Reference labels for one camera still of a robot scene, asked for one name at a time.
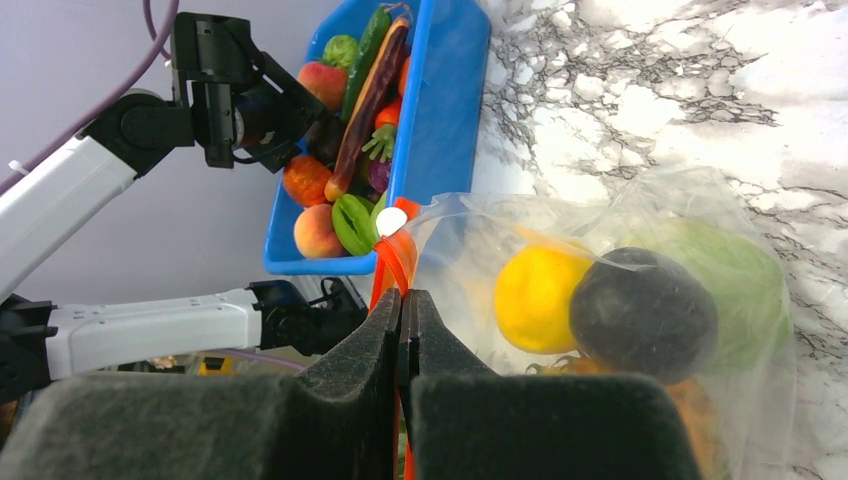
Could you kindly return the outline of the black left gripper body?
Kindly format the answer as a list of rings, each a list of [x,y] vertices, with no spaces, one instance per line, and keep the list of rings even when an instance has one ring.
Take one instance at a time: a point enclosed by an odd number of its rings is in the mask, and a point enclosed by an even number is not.
[[[246,19],[180,12],[171,34],[174,98],[189,107],[195,142],[213,168],[272,173],[300,155],[324,104],[251,37]]]

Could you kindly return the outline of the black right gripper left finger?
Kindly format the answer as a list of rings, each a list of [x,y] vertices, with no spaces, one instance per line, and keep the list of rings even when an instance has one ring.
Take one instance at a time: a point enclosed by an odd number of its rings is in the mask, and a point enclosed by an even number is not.
[[[41,394],[5,479],[392,479],[402,299],[296,375],[102,373]]]

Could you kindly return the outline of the yellow toy pear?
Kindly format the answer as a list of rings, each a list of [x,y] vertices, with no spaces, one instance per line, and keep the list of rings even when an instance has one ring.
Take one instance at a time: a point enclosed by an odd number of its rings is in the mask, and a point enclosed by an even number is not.
[[[581,256],[544,246],[520,250],[501,269],[494,287],[494,313],[503,337],[534,354],[577,348],[570,329],[573,293],[592,266]]]

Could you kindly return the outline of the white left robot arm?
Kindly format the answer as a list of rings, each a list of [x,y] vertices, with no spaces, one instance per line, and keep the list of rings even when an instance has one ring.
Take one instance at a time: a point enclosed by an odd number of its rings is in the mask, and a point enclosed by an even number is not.
[[[182,12],[1,184],[1,399],[194,352],[324,354],[363,321],[258,268],[259,219],[322,112],[249,23]]]

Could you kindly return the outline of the toy pineapple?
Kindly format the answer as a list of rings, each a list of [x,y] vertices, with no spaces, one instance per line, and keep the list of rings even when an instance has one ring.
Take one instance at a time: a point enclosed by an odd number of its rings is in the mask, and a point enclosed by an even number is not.
[[[527,373],[541,375],[601,375],[609,370],[586,357],[563,356],[551,365],[531,364]],[[690,378],[667,386],[704,479],[731,479],[726,449],[721,439],[720,420],[716,408],[704,389]]]

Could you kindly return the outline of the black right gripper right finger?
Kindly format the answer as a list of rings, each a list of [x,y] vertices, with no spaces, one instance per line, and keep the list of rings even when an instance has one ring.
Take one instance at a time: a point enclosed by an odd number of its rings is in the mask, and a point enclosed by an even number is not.
[[[636,375],[499,375],[444,324],[432,296],[403,300],[401,378],[410,479],[697,479],[665,389]]]

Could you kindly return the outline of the dark purple toy plum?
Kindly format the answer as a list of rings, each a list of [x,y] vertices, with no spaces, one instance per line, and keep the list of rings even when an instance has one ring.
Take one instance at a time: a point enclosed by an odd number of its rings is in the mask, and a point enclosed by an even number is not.
[[[673,259],[621,247],[592,264],[570,305],[570,329],[590,357],[617,371],[673,385],[715,353],[712,295]]]

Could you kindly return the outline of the clear orange-zip bag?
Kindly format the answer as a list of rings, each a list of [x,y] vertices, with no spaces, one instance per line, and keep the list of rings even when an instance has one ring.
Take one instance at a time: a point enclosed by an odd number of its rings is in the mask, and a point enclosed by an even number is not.
[[[380,241],[502,375],[663,383],[707,479],[781,479],[796,366],[785,275],[717,171],[660,169],[608,203],[435,196]]]

